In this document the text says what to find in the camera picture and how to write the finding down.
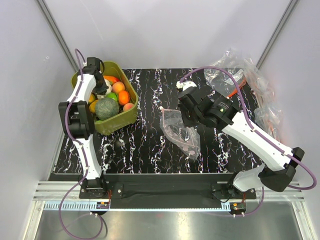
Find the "white cauliflower toy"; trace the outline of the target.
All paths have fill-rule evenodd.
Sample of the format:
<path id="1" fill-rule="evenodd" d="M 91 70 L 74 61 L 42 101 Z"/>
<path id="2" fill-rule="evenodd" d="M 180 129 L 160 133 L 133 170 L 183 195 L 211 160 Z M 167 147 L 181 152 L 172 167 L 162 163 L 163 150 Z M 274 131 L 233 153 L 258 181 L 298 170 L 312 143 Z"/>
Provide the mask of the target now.
<path id="1" fill-rule="evenodd" d="M 105 98 L 108 94 L 110 94 L 112 92 L 112 85 L 110 84 L 110 82 L 108 80 L 104 80 L 105 82 L 105 86 L 106 86 L 106 90 L 100 94 L 96 94 L 96 97 L 98 100 Z"/>

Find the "olive green plastic bin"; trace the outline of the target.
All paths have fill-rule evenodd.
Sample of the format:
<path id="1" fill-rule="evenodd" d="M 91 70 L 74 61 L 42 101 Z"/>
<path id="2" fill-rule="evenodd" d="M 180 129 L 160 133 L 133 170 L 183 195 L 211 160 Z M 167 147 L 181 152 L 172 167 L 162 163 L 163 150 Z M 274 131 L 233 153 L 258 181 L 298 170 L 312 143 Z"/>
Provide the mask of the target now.
<path id="1" fill-rule="evenodd" d="M 103 125 L 96 125 L 95 121 L 98 121 L 98 117 L 96 116 L 96 113 L 92 113 L 93 119 L 94 119 L 94 125 L 95 125 L 95 132 L 98 132 L 103 135 L 110 135 L 116 130 L 119 130 L 127 125 L 133 124 L 138 117 L 138 95 L 134 88 L 132 87 L 130 81 L 125 76 L 123 70 L 112 61 L 101 62 L 104 64 L 104 68 L 100 70 L 102 76 L 114 76 L 120 80 L 125 85 L 125 91 L 127 91 L 130 94 L 130 103 L 134 104 L 134 107 L 130 110 L 124 112 L 122 105 L 119 104 L 119 113 L 107 120 L 104 121 Z M 71 85 L 74 88 L 77 82 L 77 75 L 78 72 L 72 77 L 71 79 Z"/>

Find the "clear zip top bag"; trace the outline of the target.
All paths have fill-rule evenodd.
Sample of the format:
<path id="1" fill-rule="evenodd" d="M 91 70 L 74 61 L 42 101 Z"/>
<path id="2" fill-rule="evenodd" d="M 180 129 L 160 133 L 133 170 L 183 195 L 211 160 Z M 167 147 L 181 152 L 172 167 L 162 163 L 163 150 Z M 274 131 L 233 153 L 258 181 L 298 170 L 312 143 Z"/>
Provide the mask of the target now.
<path id="1" fill-rule="evenodd" d="M 196 160 L 201 153 L 200 135 L 194 127 L 184 126 L 182 113 L 176 109 L 159 107 L 159 126 L 165 137 L 175 144 L 189 159 Z"/>

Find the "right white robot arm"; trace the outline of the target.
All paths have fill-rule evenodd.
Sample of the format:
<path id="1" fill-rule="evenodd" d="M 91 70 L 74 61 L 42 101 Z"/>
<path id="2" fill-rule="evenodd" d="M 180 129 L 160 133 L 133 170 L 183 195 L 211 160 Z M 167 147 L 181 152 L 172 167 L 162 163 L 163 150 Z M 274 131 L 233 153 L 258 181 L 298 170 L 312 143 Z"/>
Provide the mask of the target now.
<path id="1" fill-rule="evenodd" d="M 283 192 L 296 174 L 296 164 L 292 157 L 301 159 L 304 151 L 290 148 L 262 131 L 230 99 L 220 96 L 211 100 L 196 86 L 178 90 L 178 107 L 186 127 L 202 124 L 221 131 L 256 154 L 263 164 L 259 167 L 235 173 L 227 185 L 228 195 L 239 198 L 244 192 L 267 187 L 275 192 Z"/>

